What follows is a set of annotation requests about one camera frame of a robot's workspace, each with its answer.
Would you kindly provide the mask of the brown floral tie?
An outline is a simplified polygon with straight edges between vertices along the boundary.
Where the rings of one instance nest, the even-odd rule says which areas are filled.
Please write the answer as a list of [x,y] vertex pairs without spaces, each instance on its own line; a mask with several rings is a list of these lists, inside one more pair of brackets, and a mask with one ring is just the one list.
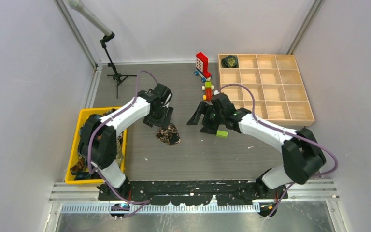
[[167,145],[175,145],[181,142],[181,138],[179,136],[179,132],[177,127],[170,123],[167,128],[160,128],[157,133],[156,137],[163,143]]

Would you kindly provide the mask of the green toy block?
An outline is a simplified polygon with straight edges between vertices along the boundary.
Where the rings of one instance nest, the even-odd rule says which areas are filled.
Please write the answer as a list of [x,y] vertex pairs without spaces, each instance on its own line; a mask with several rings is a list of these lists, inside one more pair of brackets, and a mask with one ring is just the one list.
[[217,133],[216,133],[216,136],[220,137],[220,138],[227,138],[228,137],[228,132],[223,131],[223,130],[218,130]]

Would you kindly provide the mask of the red yellow toy block car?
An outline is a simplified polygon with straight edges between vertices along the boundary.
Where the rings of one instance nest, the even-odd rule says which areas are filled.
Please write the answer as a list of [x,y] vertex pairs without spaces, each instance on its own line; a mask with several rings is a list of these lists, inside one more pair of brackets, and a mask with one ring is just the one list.
[[202,85],[204,101],[207,101],[207,102],[211,101],[212,96],[213,96],[213,89],[214,89],[214,86],[212,85],[210,81],[204,82],[204,84]]

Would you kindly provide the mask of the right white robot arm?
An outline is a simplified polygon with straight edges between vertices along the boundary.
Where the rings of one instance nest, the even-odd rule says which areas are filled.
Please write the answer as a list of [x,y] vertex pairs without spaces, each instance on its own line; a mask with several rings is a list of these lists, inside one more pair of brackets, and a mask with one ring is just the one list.
[[201,101],[187,124],[196,125],[200,119],[202,133],[216,134],[218,127],[224,125],[229,130],[260,139],[282,154],[283,164],[268,169],[256,180],[257,194],[262,198],[269,198],[281,185],[304,184],[326,164],[325,155],[316,146],[317,141],[309,129],[284,128],[257,117],[248,109],[236,109],[224,93],[214,95],[210,104]]

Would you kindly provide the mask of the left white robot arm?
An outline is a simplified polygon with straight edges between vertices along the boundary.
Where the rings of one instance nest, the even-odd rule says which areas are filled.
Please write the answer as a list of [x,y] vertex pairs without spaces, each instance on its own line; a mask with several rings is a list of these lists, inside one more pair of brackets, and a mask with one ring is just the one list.
[[139,119],[149,127],[167,128],[173,113],[171,98],[171,90],[157,84],[154,89],[139,91],[130,102],[106,116],[90,115],[80,128],[78,154],[105,177],[117,200],[125,199],[129,193],[128,178],[115,161],[117,137]]

